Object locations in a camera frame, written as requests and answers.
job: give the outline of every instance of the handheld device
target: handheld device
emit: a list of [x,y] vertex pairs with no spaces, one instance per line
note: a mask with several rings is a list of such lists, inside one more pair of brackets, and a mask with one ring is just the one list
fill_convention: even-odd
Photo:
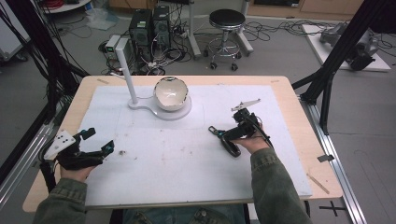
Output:
[[228,131],[217,130],[215,127],[210,126],[209,131],[216,135],[221,144],[225,149],[234,157],[241,155],[241,150],[239,147],[231,142],[231,140],[241,138],[241,137],[251,137],[255,132],[260,132],[261,136],[272,147],[272,143],[269,140],[269,136],[261,129],[260,123],[254,113],[248,111],[247,107],[250,105],[255,105],[261,100],[241,102],[240,105],[232,108],[232,111],[236,111],[233,114],[233,119],[236,121],[237,126]]
[[[66,170],[80,170],[102,164],[105,157],[114,151],[113,140],[102,146],[101,150],[94,152],[80,151],[81,138],[86,140],[94,134],[96,134],[94,128],[90,128],[88,131],[83,130],[73,136],[67,131],[61,131],[54,137],[53,141],[41,148],[38,154],[41,161],[40,170],[46,180],[49,192],[56,186],[55,169],[53,167],[56,161]],[[51,161],[50,159],[55,154],[57,156]]]

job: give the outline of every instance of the stool legs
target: stool legs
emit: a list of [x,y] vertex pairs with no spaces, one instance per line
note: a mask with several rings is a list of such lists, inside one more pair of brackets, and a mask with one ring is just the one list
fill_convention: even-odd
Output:
[[217,64],[215,63],[216,56],[233,57],[233,63],[232,63],[231,69],[233,71],[236,71],[236,69],[238,69],[238,66],[235,63],[235,59],[240,59],[242,57],[242,54],[239,51],[240,48],[239,48],[238,44],[236,42],[228,39],[228,34],[229,34],[229,31],[224,30],[221,38],[213,39],[212,41],[209,42],[209,44],[205,48],[205,51],[204,51],[205,57],[208,56],[209,50],[213,53],[212,61],[210,63],[210,68],[212,68],[212,69],[216,69],[218,67]]

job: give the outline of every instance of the cabinet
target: cabinet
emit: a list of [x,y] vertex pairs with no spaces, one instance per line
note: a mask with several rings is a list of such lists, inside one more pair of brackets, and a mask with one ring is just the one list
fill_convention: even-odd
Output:
[[302,12],[355,14],[363,0],[305,0]]
[[347,21],[364,0],[300,0],[297,7],[255,5],[250,1],[247,14],[280,18]]

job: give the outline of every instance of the shelf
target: shelf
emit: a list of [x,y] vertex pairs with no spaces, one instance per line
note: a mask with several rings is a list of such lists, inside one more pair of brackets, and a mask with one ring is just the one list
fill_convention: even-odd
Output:
[[90,3],[90,2],[91,2],[91,0],[80,0],[78,4],[64,4],[63,6],[58,7],[56,9],[44,10],[44,13],[48,13],[48,12],[50,12],[50,13],[65,12],[65,11],[76,9],[78,7],[83,7],[87,3]]

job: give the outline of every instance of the person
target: person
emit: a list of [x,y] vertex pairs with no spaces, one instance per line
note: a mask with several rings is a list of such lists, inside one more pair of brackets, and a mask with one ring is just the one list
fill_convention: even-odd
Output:
[[[260,134],[256,132],[249,138],[240,138],[233,142],[245,147],[251,154],[251,187],[260,223],[312,223],[304,211],[289,173],[277,157],[275,150],[264,141]],[[84,203],[87,185],[84,181],[93,168],[78,171],[67,171],[61,168],[61,180],[49,197],[38,206],[34,223],[85,223]],[[182,220],[189,220],[178,223],[193,224],[210,221],[210,223],[215,223],[215,220],[216,223],[245,223],[241,219],[243,210],[240,208],[237,205],[227,205],[171,209],[172,213],[178,213],[178,217]],[[169,217],[158,219],[162,215],[163,211],[159,209],[125,210],[123,223],[166,223],[165,220]]]

